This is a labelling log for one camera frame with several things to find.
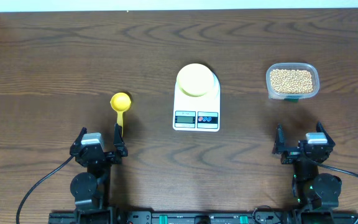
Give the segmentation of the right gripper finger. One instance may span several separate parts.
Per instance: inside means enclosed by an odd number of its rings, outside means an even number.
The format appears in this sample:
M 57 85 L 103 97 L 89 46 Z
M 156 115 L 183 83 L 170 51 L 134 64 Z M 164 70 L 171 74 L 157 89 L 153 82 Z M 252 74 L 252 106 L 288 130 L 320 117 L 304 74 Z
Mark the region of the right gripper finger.
M 274 152 L 283 152 L 285 148 L 285 137 L 281 124 L 276 127 L 276 138 L 274 143 Z
M 317 133 L 323 133 L 325 138 L 327 139 L 327 143 L 328 144 L 334 144 L 333 139 L 330 137 L 330 135 L 327 133 L 327 131 L 324 129 L 322 123 L 320 121 L 318 121 L 316 123 L 316 132 Z

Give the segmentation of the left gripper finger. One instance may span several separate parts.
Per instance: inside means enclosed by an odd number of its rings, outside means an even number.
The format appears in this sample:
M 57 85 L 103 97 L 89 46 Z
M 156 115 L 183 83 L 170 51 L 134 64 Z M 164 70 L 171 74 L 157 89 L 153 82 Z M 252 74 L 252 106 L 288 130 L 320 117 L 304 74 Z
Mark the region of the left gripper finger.
M 113 141 L 114 147 L 118 151 L 125 151 L 126 146 L 124 143 L 124 140 L 122 138 L 122 127 L 118 125 L 117 123 L 114 125 L 114 141 Z
M 78 137 L 75 139 L 73 145 L 74 146 L 80 146 L 81 140 L 83 139 L 83 136 L 87 133 L 87 129 L 85 127 L 82 127 Z

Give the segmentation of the yellow plastic measuring scoop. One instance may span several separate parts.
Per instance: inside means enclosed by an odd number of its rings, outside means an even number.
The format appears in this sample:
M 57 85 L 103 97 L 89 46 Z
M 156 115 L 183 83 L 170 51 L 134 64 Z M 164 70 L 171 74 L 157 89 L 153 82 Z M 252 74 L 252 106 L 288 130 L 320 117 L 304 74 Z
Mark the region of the yellow plastic measuring scoop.
M 110 100 L 111 108 L 117 113 L 117 124 L 122 128 L 121 134 L 124 133 L 124 113 L 130 109 L 131 104 L 130 96 L 124 92 L 116 93 Z

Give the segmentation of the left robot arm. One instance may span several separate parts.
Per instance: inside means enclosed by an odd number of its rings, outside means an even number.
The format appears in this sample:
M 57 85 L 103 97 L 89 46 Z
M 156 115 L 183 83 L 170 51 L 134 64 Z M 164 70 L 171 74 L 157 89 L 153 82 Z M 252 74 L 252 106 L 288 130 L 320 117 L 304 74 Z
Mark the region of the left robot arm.
M 114 151 L 104 150 L 101 133 L 88 133 L 82 128 L 70 147 L 70 155 L 86 168 L 86 172 L 76 175 L 70 192 L 75 198 L 76 210 L 80 213 L 91 213 L 105 209 L 109 202 L 111 166 L 122 163 L 128 156 L 128 150 L 122 138 L 122 126 L 114 125 Z

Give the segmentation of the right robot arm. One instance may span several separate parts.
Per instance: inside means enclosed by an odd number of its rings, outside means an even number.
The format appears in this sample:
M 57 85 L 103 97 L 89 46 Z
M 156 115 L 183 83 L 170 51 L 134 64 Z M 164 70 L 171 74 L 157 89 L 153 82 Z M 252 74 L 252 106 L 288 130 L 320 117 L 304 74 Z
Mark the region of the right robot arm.
M 315 132 L 306 134 L 305 140 L 299 140 L 297 146 L 287 146 L 282 125 L 276 127 L 273 153 L 281 155 L 282 164 L 293 166 L 293 193 L 305 210 L 330 209 L 339 205 L 341 179 L 318 170 L 335 145 L 321 123 L 316 124 Z

